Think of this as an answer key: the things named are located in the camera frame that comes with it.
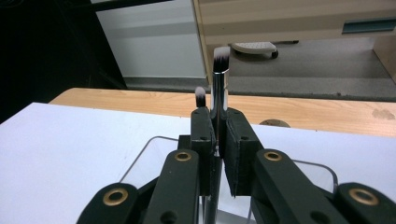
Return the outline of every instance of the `black bristles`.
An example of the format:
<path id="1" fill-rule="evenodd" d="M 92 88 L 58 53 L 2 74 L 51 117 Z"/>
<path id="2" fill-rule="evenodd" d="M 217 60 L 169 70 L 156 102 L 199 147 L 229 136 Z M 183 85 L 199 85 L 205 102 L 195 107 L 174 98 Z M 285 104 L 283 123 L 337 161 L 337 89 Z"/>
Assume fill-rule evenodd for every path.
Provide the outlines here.
<path id="1" fill-rule="evenodd" d="M 216 48 L 214 53 L 213 72 L 223 73 L 228 70 L 230 61 L 230 47 Z"/>
<path id="2" fill-rule="evenodd" d="M 205 90 L 202 87 L 195 88 L 195 102 L 197 107 L 205 107 L 206 106 L 206 96 Z"/>

